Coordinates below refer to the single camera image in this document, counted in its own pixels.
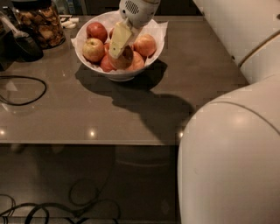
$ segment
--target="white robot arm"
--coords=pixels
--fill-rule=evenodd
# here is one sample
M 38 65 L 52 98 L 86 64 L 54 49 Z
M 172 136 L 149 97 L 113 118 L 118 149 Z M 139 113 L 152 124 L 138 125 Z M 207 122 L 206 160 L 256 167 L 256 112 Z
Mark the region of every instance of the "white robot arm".
M 182 224 L 280 221 L 280 3 L 194 0 L 250 83 L 204 106 L 178 155 Z
M 160 0 L 121 0 L 119 11 L 123 21 L 115 25 L 109 48 L 113 58 L 117 59 L 125 46 L 151 21 L 159 4 Z

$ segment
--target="floor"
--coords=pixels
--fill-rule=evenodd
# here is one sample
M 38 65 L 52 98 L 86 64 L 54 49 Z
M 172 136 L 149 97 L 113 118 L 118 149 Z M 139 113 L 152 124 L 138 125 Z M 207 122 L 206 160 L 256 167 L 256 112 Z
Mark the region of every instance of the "floor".
M 0 144 L 4 224 L 179 222 L 176 147 L 22 146 Z

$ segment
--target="apple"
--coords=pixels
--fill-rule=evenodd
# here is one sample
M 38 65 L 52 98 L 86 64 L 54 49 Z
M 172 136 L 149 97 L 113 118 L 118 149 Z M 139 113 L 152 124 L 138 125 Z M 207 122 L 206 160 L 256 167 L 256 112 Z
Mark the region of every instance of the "apple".
M 144 65 L 145 65 L 145 62 L 144 62 L 143 57 L 140 55 L 140 53 L 134 51 L 133 52 L 132 64 L 131 64 L 131 66 L 129 66 L 125 70 L 126 71 L 135 71 L 135 70 L 143 68 Z
M 103 57 L 103 59 L 101 60 L 100 63 L 100 68 L 105 72 L 108 73 L 112 70 L 116 70 L 111 63 L 109 62 L 109 56 L 107 54 L 105 54 L 105 56 Z
M 146 33 L 136 38 L 133 49 L 143 57 L 150 57 L 157 50 L 157 43 L 150 34 Z
M 103 24 L 100 22 L 93 22 L 87 26 L 87 38 L 99 39 L 102 43 L 107 40 L 108 33 Z
M 89 38 L 82 47 L 82 54 L 86 60 L 97 63 L 105 55 L 104 44 L 98 38 Z
M 105 54 L 107 54 L 109 52 L 109 48 L 110 48 L 110 43 L 105 43 L 104 44 Z
M 127 45 L 119 58 L 115 59 L 110 54 L 108 54 L 108 59 L 115 69 L 125 69 L 129 67 L 133 60 L 133 51 L 131 46 Z

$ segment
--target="cable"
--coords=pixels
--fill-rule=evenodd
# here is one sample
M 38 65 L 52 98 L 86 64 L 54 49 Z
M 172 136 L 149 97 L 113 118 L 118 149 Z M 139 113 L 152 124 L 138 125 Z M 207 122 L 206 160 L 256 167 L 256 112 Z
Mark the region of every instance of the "cable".
M 3 224 L 8 224 L 8 218 L 7 217 L 2 217 L 3 218 Z
M 76 206 L 82 207 L 80 209 L 71 209 L 67 206 L 64 206 L 62 204 L 59 203 L 42 203 L 42 204 L 35 204 L 35 203 L 24 203 L 24 204 L 20 204 L 15 206 L 16 202 L 14 201 L 14 199 L 10 196 L 7 195 L 2 195 L 2 196 L 6 196 L 9 197 L 13 203 L 13 207 L 11 207 L 10 209 L 0 213 L 0 217 L 1 216 L 8 216 L 7 214 L 11 215 L 15 210 L 21 208 L 21 207 L 32 207 L 32 210 L 28 213 L 26 220 L 24 222 L 24 224 L 30 224 L 32 222 L 32 219 L 34 218 L 34 214 L 42 209 L 45 212 L 45 224 L 48 223 L 50 215 L 49 215 L 49 211 L 47 210 L 47 208 L 52 207 L 52 208 L 58 208 L 59 210 L 65 211 L 70 213 L 74 218 L 80 218 L 83 214 L 89 212 L 92 208 L 94 208 L 95 206 L 101 204 L 101 203 L 112 203 L 113 205 L 115 205 L 116 207 L 116 217 L 112 218 L 112 220 L 117 224 L 117 220 L 120 219 L 121 217 L 121 208 L 119 207 L 119 205 L 117 204 L 116 201 L 113 201 L 112 199 L 99 199 L 104 187 L 106 186 L 106 184 L 109 181 L 109 178 L 112 174 L 113 168 L 115 166 L 115 159 L 112 159 L 112 165 L 109 168 L 109 172 L 108 175 L 106 177 L 105 182 L 103 183 L 103 185 L 101 186 L 101 189 L 98 189 L 97 187 L 95 188 L 95 196 L 88 202 L 84 203 L 84 204 L 79 204 L 79 203 L 75 203 L 74 200 L 72 199 L 72 192 L 74 187 L 78 184 L 79 181 L 76 181 L 73 186 L 70 188 L 69 194 L 68 194 L 68 198 L 70 200 L 71 203 L 73 203 Z M 67 221 L 69 221 L 71 224 L 81 224 L 82 222 L 86 221 L 88 218 L 81 218 L 78 222 L 74 223 L 71 219 L 66 218 Z
M 11 205 L 10 207 L 14 207 L 16 205 L 16 201 L 8 194 L 0 194 L 0 197 L 6 197 L 10 199 Z M 10 211 L 7 216 L 12 216 L 14 211 Z
M 43 84 L 44 90 L 43 90 L 43 92 L 42 92 L 38 97 L 36 97 L 35 99 L 30 100 L 30 101 L 26 101 L 26 102 L 22 102 L 22 103 L 16 103 L 16 102 L 9 101 L 9 100 L 5 99 L 2 95 L 0 95 L 0 102 L 2 102 L 2 103 L 5 103 L 5 104 L 11 105 L 11 106 L 24 106 L 24 105 L 30 104 L 30 103 L 32 103 L 32 102 L 35 102 L 36 100 L 40 99 L 40 98 L 46 93 L 47 85 L 46 85 L 46 83 L 45 83 L 43 80 L 41 80 L 41 79 L 34 78 L 34 77 L 23 76 L 23 75 L 4 75 L 4 76 L 1 76 L 1 75 L 0 75 L 0 80 L 11 80 L 11 79 L 27 79 L 27 80 L 38 81 L 38 82 L 40 82 L 40 83 Z

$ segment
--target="fruit bowl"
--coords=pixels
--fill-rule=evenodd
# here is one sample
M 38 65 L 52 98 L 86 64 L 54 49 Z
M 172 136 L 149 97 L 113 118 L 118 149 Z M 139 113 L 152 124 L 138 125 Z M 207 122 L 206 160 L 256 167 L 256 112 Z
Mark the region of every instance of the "fruit bowl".
M 117 22 L 122 21 L 122 17 L 119 11 L 111 11 L 100 16 L 93 17 L 92 19 L 88 20 L 78 31 L 75 38 L 72 39 L 73 46 L 75 48 L 75 52 L 79 60 L 89 69 L 97 72 L 100 75 L 103 75 L 112 81 L 128 81 L 133 79 L 136 75 L 140 74 L 145 68 L 151 65 L 161 54 L 164 49 L 165 45 L 165 34 L 167 29 L 167 23 L 158 24 L 155 20 L 151 20 L 140 32 L 139 36 L 145 33 L 149 33 L 157 42 L 157 50 L 155 53 L 150 57 L 147 58 L 145 61 L 145 65 L 142 69 L 134 70 L 134 71 L 125 71 L 125 70 L 115 70 L 109 73 L 104 72 L 98 65 L 92 64 L 88 62 L 84 56 L 82 55 L 82 47 L 87 40 L 87 26 L 93 22 L 100 22 L 102 23 L 107 32 L 109 33 L 114 27 Z

